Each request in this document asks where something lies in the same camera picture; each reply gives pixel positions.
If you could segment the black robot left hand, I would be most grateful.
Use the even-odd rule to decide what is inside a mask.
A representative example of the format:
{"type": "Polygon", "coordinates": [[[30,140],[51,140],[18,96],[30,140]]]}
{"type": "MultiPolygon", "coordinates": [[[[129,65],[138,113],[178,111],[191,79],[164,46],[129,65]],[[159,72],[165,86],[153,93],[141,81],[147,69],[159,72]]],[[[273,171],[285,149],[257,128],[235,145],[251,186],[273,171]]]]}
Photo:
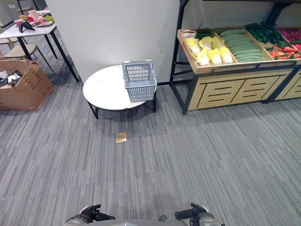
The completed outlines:
{"type": "Polygon", "coordinates": [[[115,220],[114,216],[107,215],[100,211],[101,204],[91,205],[83,208],[79,216],[84,218],[87,223],[91,223],[93,221],[105,221],[105,220],[115,220]]]}

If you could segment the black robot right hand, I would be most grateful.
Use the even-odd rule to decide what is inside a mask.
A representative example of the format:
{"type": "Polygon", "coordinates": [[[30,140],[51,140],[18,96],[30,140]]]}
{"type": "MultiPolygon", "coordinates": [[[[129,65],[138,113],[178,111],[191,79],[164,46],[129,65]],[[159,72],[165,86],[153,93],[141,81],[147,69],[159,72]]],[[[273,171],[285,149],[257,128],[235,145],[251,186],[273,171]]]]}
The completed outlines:
{"type": "Polygon", "coordinates": [[[176,219],[200,219],[201,214],[207,213],[207,209],[201,205],[191,203],[191,209],[181,210],[174,213],[176,219]]]}

